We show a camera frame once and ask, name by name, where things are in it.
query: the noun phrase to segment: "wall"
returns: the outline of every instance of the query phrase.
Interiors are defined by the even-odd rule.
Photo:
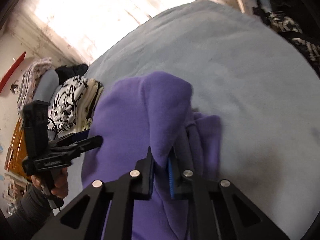
[[[33,57],[32,52],[23,46],[19,40],[9,33],[4,32],[3,35],[1,35],[0,32],[0,77],[2,77],[14,63],[13,59],[17,59],[24,51],[26,51],[26,57]],[[7,202],[2,198],[2,192],[5,190],[5,186],[1,179],[4,173],[8,173],[4,170],[4,163],[14,127],[18,120],[18,94],[14,95],[10,87],[15,81],[20,85],[24,71],[25,69],[18,67],[0,94],[0,208],[5,216],[7,215]]]

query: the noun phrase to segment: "bed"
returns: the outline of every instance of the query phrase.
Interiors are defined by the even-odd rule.
[[[154,70],[190,82],[192,106],[221,117],[220,178],[301,239],[320,210],[320,80],[307,61],[258,20],[204,0],[149,20],[85,75],[107,93]],[[68,169],[66,204],[82,190],[82,162]]]

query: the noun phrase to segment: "red object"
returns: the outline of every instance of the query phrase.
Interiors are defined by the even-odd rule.
[[[24,60],[24,57],[26,56],[26,52],[22,53],[21,56],[16,60],[15,63],[9,68],[7,73],[3,76],[3,78],[0,81],[0,93],[2,89],[4,88],[5,84],[8,82],[9,78],[13,74],[13,72],[17,69],[17,67],[21,64],[21,62]]]

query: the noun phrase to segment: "metal bolt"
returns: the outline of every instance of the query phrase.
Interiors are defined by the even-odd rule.
[[[133,170],[133,171],[130,171],[129,174],[131,177],[138,177],[140,175],[140,171]]]
[[[97,179],[94,182],[92,182],[92,186],[101,187],[102,186],[102,181]]]
[[[191,177],[192,175],[193,175],[193,172],[191,170],[185,170],[183,172],[183,176]]]
[[[230,186],[230,181],[223,179],[222,181],[220,181],[220,185],[223,187],[229,187]]]

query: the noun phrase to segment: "folded purple garment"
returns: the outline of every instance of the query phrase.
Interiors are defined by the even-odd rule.
[[[82,168],[83,186],[101,179],[118,179],[146,157],[151,146],[155,159],[152,199],[135,201],[132,239],[184,239],[186,201],[171,200],[167,161],[179,131],[186,129],[195,171],[209,179],[217,175],[221,124],[218,116],[191,111],[192,88],[164,72],[118,81],[101,96],[89,137],[103,136],[99,149],[87,152]]]

